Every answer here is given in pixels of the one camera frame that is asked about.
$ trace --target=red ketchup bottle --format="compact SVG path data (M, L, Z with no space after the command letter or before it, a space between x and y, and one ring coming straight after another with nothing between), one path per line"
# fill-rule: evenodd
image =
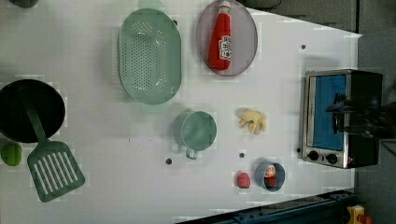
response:
M231 65L231 4L221 2L218 19L209 46L209 65L216 70L226 70Z

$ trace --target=oven knob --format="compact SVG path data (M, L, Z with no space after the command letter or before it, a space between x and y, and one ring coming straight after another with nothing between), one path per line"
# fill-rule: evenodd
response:
M319 154L316 151L310 151L308 157L312 161L316 161L319 158Z
M330 164L336 164L337 163L337 156L334 154L330 154L326 157L326 160L330 163Z

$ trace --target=floor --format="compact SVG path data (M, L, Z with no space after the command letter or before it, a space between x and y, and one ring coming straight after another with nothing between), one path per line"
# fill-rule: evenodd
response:
M362 34L359 68L384 75L384 103L396 101L396 1L395 0L239 0L246 7L271 11L298 20L320 23ZM388 144L396 152L395 143ZM356 188L366 214L375 223L396 219L396 157L383 146L379 163L356 169Z
M237 0L245 7L311 21L336 29L359 34L396 28L396 1L394 0ZM357 4L359 24L357 25Z

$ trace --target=table surface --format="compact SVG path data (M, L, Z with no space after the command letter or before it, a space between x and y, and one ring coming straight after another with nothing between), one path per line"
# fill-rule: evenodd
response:
M151 114L117 73L118 31L137 1L40 0L27 10L0 1L0 84L29 77L60 91L66 120L51 139L72 148L87 178L82 188L40 202L26 164L35 144L21 144L21 165L0 164L2 224L174 223L354 186L353 170L302 161L296 148L305 72L356 68L359 35L250 10L259 34L256 58L242 75L220 77L195 45L199 15L212 1L163 2L178 20L183 80L167 110ZM240 129L242 108L264 112L267 131ZM186 159L171 132L186 109L204 110L218 124L215 144L196 161ZM283 164L283 188L269 192L254 182L238 188L237 172L252 178L263 159Z

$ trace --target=small bowl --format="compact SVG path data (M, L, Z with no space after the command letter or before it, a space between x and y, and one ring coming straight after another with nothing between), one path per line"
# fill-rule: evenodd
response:
M265 178L265 171L270 167L271 165L275 166L276 173L275 173L275 179L276 179L276 185L274 187L269 187L265 185L264 178ZM283 166L279 163L276 162L269 162L269 161L264 161L260 163L260 165L257 167L256 172L254 174L255 180L257 184L269 191L278 191L280 188L282 188L283 183L285 182L285 169Z

